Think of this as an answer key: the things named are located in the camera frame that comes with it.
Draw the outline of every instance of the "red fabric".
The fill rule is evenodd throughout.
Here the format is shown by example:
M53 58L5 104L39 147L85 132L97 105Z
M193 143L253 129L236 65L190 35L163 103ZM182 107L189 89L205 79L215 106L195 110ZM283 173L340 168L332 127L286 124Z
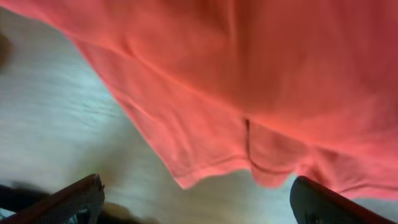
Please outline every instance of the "red fabric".
M398 198L397 1L0 5L67 35L182 187L251 169Z

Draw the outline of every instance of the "floor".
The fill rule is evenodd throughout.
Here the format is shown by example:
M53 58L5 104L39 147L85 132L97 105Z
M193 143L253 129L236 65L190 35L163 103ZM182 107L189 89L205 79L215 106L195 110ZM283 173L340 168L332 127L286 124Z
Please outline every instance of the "floor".
M106 201L161 224L296 223L294 177L262 189L247 171L182 190L63 35L0 9L13 54L0 70L0 184L54 192L99 173ZM358 203L398 222L398 203Z

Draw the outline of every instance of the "wooden floor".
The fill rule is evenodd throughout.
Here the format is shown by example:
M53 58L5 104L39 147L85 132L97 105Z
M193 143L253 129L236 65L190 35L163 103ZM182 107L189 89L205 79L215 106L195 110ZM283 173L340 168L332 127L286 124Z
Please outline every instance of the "wooden floor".
M0 70L0 184L54 192L99 173L106 200L161 224L295 223L293 178L262 189L246 171L182 190L63 35L0 12L14 46ZM358 200L398 220L398 204Z

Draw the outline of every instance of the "light gray floor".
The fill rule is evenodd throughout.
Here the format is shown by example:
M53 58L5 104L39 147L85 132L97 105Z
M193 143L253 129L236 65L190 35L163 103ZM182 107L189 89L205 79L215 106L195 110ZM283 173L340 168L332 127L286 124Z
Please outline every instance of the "light gray floor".
M0 11L14 45L0 70L0 183L54 192L97 172L106 200L164 224L295 223L293 177L262 189L241 171L182 190L63 35ZM398 222L398 204L358 200Z

